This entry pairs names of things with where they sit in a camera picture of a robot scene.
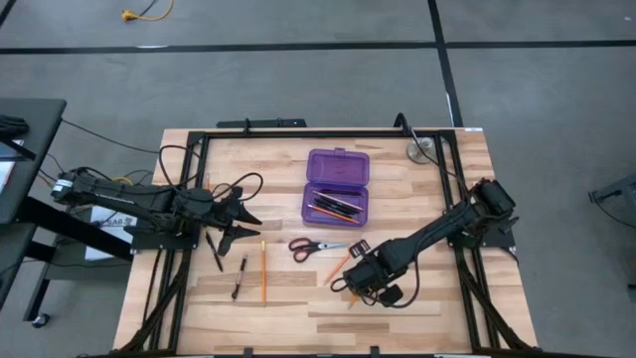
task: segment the black pen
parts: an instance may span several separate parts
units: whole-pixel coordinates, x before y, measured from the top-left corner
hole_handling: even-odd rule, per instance
[[[323,201],[323,200],[320,200],[319,198],[314,199],[314,203],[315,203],[315,204],[316,204],[316,206],[318,206],[318,207],[321,207],[321,208],[323,208],[323,209],[327,209],[327,210],[332,211],[332,212],[334,212],[334,213],[336,213],[336,214],[340,214],[340,215],[342,215],[342,216],[345,216],[345,217],[347,217],[347,218],[350,218],[350,219],[351,219],[351,215],[352,215],[352,214],[350,214],[350,213],[348,213],[348,212],[346,212],[346,211],[344,211],[344,210],[341,210],[340,208],[338,208],[338,207],[336,207],[336,206],[334,206],[334,205],[331,205],[331,204],[329,204],[328,202],[325,202],[325,201]]]
[[[328,200],[325,200],[323,198],[314,198],[314,202],[316,204],[320,204],[320,205],[326,206],[328,208],[331,208],[330,210],[332,210],[332,211],[341,212],[341,213],[343,213],[345,215],[351,216],[351,215],[360,214],[360,212],[355,210],[355,209],[350,209],[350,208],[347,208],[345,206],[336,205],[336,204],[334,204],[334,203],[332,203],[332,202],[330,202]]]
[[[217,254],[217,248],[215,248],[215,243],[212,242],[212,238],[210,237],[210,234],[208,234],[208,232],[206,232],[206,240],[208,241],[208,244],[210,244],[210,247],[212,248],[212,254],[215,255],[215,261],[217,262],[217,266],[219,267],[219,270],[223,272],[223,265],[221,265],[221,259],[219,259],[219,254]]]
[[[242,261],[240,262],[240,271],[238,272],[237,283],[235,285],[235,291],[232,292],[232,302],[237,300],[237,296],[239,295],[240,283],[242,282],[242,273],[245,271],[245,265],[247,264],[247,255],[242,257]]]

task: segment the yellow pencil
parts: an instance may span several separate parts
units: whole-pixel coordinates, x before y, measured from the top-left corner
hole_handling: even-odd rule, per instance
[[[267,306],[267,274],[266,274],[266,271],[265,271],[266,267],[267,267],[267,264],[266,264],[267,256],[265,254],[265,240],[260,242],[260,248],[261,248],[260,256],[262,258],[262,260],[261,260],[262,261],[262,273],[261,273],[261,276],[262,276],[262,280],[261,280],[262,281],[262,284],[261,284],[261,286],[262,286],[262,306],[265,307],[265,306]]]

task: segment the black floor stripe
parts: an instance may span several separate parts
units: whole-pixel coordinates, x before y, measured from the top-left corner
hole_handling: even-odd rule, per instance
[[[459,100],[457,99],[457,90],[455,89],[455,80],[450,70],[450,61],[448,60],[448,52],[446,51],[444,34],[441,28],[441,20],[439,19],[439,10],[435,0],[428,0],[428,9],[430,11],[430,19],[433,24],[433,32],[435,33],[435,43],[437,44],[437,56],[441,66],[441,75],[444,79],[444,88],[448,96],[448,106],[450,107],[450,116],[452,125],[455,127],[463,127],[464,120],[459,110]]]
[[[436,44],[433,42],[349,42],[245,45],[177,45],[156,47],[116,46],[77,48],[11,48],[0,49],[0,55],[169,54],[315,50],[416,50],[435,48]]]
[[[2,12],[0,13],[0,28],[2,27],[2,24],[4,24],[4,21],[7,19],[7,16],[9,16],[9,13],[11,12],[11,9],[13,9],[13,5],[15,3],[16,0],[9,0],[4,5],[4,9],[2,9]]]
[[[487,42],[448,42],[447,49],[569,49],[569,48],[607,48],[633,47],[636,40],[598,40],[598,41],[487,41]]]

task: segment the wooden table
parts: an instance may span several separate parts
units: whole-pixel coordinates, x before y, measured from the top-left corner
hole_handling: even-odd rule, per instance
[[[168,129],[162,145],[185,145],[187,134],[187,129]],[[457,129],[456,134],[468,186],[482,177],[492,178],[484,133]],[[212,140],[206,171],[213,187],[250,171],[263,176],[262,191],[245,203],[263,225],[257,228],[260,236],[232,245],[223,258],[225,272],[219,272],[201,237],[201,246],[192,254],[178,353],[241,353],[244,347],[253,347],[256,354],[368,353],[372,345],[379,345],[383,353],[470,352],[455,258],[445,241],[419,256],[421,290],[417,301],[406,309],[369,307],[361,302],[349,309],[349,292],[334,293],[322,285],[345,250],[319,252],[297,264],[287,249],[287,243],[298,237],[347,243],[365,239],[374,247],[387,239],[405,237],[439,217],[444,209],[439,171],[433,164],[416,165],[408,160],[407,143],[406,138]],[[310,227],[300,217],[308,153],[313,148],[334,147],[364,151],[371,157],[370,218],[359,230]],[[173,182],[179,181],[183,155],[179,150],[164,153]],[[256,186],[254,178],[249,180],[243,183],[246,195]],[[159,170],[154,183],[165,184]],[[220,233],[209,231],[218,244]],[[265,308],[260,303],[261,240],[267,241]],[[232,303],[230,294],[243,254],[249,255],[246,273],[238,301]],[[482,255],[493,303],[522,339],[536,344],[517,264],[502,250],[484,249]],[[141,324],[155,256],[156,252],[135,256],[114,347],[126,343]],[[345,268],[353,264],[349,260]],[[414,290],[413,269],[397,282],[409,297]],[[155,298],[153,294],[151,308]],[[476,311],[478,319],[483,316],[478,304]],[[169,309],[160,347],[167,345],[171,318]],[[483,319],[479,324],[482,345],[488,346]]]

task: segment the pencil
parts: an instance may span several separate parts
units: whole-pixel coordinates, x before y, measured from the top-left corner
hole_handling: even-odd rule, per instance
[[[260,256],[262,258],[262,273],[261,273],[261,291],[262,291],[262,306],[265,307],[267,306],[267,274],[265,272],[267,264],[266,264],[266,259],[267,256],[265,254],[265,240],[260,242],[260,248],[261,248],[261,252],[260,252]]]
[[[317,210],[317,211],[319,211],[319,212],[321,212],[321,213],[325,213],[325,214],[327,214],[327,215],[331,215],[332,217],[336,217],[336,218],[338,218],[338,219],[342,219],[342,220],[344,220],[344,221],[348,221],[348,222],[350,222],[350,223],[359,224],[359,223],[358,223],[358,221],[356,221],[356,220],[354,220],[354,219],[344,217],[344,216],[342,216],[342,215],[340,215],[340,214],[336,214],[336,213],[334,213],[334,212],[330,212],[329,210],[326,210],[326,209],[323,209],[323,208],[317,207],[317,206],[315,206],[315,205],[307,204],[307,206],[308,206],[308,207],[310,207],[310,208],[311,208],[311,209],[313,209],[313,210]]]
[[[350,257],[351,257],[351,254],[347,254],[347,255],[345,256],[345,258],[344,258],[344,259],[342,259],[342,260],[340,261],[340,263],[336,266],[336,268],[334,268],[334,270],[332,270],[332,271],[331,271],[331,273],[329,273],[329,275],[327,276],[327,278],[325,278],[325,281],[324,281],[324,282],[322,282],[322,285],[327,284],[327,282],[329,282],[329,281],[331,280],[331,278],[333,278],[333,277],[334,277],[334,275],[335,275],[336,273],[338,273],[338,271],[342,268],[342,266],[344,266],[344,265],[345,265],[345,263],[347,262],[347,260],[348,260]]]
[[[350,208],[358,209],[358,210],[360,210],[360,211],[365,211],[365,209],[363,209],[363,208],[361,208],[361,207],[359,207],[359,206],[353,205],[353,204],[351,204],[351,203],[347,203],[347,202],[346,202],[346,201],[344,201],[344,200],[340,200],[340,199],[338,199],[338,198],[334,198],[334,197],[332,197],[332,196],[330,196],[330,195],[323,194],[323,193],[321,193],[321,192],[319,192],[319,191],[315,191],[315,190],[314,190],[314,191],[313,191],[313,193],[314,193],[314,194],[316,194],[316,195],[318,195],[318,196],[321,196],[321,197],[323,197],[323,198],[331,199],[331,200],[333,200],[333,201],[335,201],[335,202],[338,202],[338,203],[340,203],[340,204],[342,204],[342,205],[346,205],[346,206],[348,206],[348,207],[350,207]]]

